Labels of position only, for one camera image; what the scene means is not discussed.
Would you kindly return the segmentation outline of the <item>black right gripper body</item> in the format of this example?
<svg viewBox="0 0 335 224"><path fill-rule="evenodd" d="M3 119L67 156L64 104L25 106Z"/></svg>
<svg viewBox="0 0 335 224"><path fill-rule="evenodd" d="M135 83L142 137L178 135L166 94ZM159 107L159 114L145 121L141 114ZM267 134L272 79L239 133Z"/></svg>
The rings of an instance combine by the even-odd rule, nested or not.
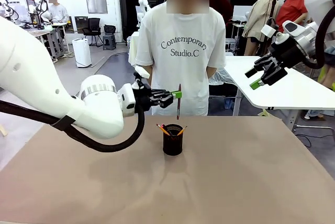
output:
<svg viewBox="0 0 335 224"><path fill-rule="evenodd" d="M305 52L292 36L282 43L272 43L270 53L276 59L278 66L295 66L306 59Z"/></svg>

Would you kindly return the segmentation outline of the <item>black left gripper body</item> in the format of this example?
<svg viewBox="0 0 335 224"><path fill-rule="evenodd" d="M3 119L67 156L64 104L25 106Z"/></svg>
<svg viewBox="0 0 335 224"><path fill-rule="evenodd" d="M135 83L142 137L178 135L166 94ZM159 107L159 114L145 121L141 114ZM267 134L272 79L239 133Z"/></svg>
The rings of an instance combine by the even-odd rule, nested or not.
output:
<svg viewBox="0 0 335 224"><path fill-rule="evenodd" d="M135 78L132 84L133 94L135 96L135 112L139 112L141 107L143 111L149 111L152 106L152 101L150 99L152 95L152 90L148 84L142 82L141 78Z"/></svg>

